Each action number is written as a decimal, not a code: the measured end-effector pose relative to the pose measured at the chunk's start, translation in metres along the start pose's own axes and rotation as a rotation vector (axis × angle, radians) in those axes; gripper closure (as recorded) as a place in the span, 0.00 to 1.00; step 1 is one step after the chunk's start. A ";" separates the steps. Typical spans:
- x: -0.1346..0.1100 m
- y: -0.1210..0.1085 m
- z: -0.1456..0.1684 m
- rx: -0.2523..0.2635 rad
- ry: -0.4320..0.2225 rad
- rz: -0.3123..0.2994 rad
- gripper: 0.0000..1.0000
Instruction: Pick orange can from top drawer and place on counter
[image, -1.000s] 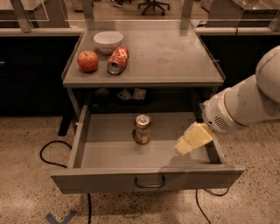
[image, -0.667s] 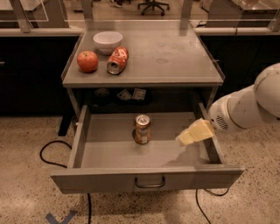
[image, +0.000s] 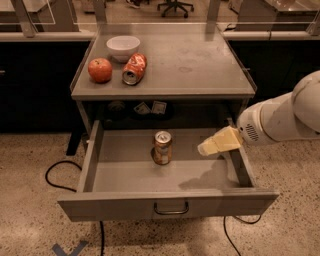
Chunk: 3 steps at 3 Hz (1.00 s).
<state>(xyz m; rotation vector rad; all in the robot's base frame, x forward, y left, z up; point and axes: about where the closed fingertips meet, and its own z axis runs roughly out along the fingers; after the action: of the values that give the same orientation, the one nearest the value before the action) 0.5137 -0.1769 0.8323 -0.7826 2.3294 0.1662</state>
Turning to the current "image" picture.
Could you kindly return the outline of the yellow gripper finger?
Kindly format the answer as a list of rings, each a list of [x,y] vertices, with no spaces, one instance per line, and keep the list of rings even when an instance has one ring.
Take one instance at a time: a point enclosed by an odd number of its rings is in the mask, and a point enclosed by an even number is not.
[[[202,156],[209,156],[220,152],[238,149],[243,144],[240,132],[231,126],[217,131],[213,136],[208,137],[198,145],[198,152]]]

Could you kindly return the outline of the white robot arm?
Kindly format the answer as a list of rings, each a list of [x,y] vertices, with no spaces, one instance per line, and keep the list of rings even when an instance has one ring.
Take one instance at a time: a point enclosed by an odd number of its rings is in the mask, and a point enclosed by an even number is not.
[[[292,92],[245,109],[236,127],[227,126],[198,145],[208,156],[238,149],[244,142],[262,146],[320,138],[320,71],[302,78]]]

